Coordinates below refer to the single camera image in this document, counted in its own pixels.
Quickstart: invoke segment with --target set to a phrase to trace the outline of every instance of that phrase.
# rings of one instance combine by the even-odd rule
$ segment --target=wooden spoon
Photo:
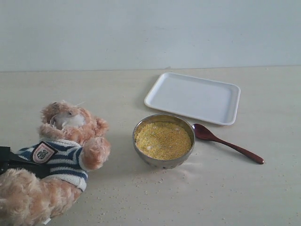
[[[209,140],[209,141],[215,141],[224,145],[227,145],[231,148],[233,148],[234,150],[244,154],[246,157],[248,157],[249,159],[252,159],[254,162],[258,163],[258,164],[263,164],[264,163],[264,159],[255,155],[254,153],[247,151],[244,148],[238,147],[236,145],[230,144],[226,141],[223,141],[219,138],[217,138],[212,132],[210,132],[210,130],[208,130],[205,126],[202,126],[200,124],[193,124],[192,125],[195,135],[197,138],[201,139],[201,140]]]

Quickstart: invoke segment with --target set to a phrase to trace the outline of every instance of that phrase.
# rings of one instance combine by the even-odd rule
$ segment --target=white wall
[[[301,64],[301,0],[0,0],[0,71]]]

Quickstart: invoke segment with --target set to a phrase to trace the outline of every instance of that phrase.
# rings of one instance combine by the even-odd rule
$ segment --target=rectangular tray
[[[144,104],[217,125],[232,125],[239,96],[240,88],[234,84],[164,73],[147,94]]]

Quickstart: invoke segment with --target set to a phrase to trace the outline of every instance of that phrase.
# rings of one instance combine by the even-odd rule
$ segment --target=blue and white striped sweater
[[[41,140],[51,146],[57,153],[51,156],[45,163],[50,167],[48,178],[59,178],[67,181],[77,188],[85,191],[87,187],[87,169],[83,165],[81,153],[82,146],[70,140]],[[32,161],[32,152],[39,144],[31,147],[22,148],[16,152],[21,158]]]

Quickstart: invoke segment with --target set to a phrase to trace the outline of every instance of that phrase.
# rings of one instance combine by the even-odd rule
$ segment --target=yellow food
[[[139,150],[154,159],[176,159],[191,149],[188,133],[170,122],[147,124],[135,137]]]

